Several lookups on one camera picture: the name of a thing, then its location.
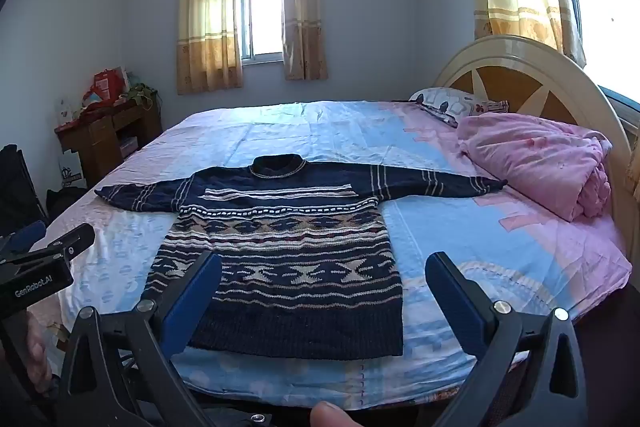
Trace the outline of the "person's right hand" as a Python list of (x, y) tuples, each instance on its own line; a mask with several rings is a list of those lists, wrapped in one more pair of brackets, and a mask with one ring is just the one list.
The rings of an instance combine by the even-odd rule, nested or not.
[(311, 427), (361, 427), (345, 411), (326, 401), (312, 408), (309, 421)]

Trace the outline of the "person's left hand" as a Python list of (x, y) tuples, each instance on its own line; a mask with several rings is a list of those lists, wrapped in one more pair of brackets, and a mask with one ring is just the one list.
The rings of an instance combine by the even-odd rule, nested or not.
[(26, 369), (29, 380), (34, 385), (36, 392), (45, 393), (52, 381), (52, 372), (46, 353), (42, 330), (34, 314), (26, 311), (26, 348), (28, 351)]

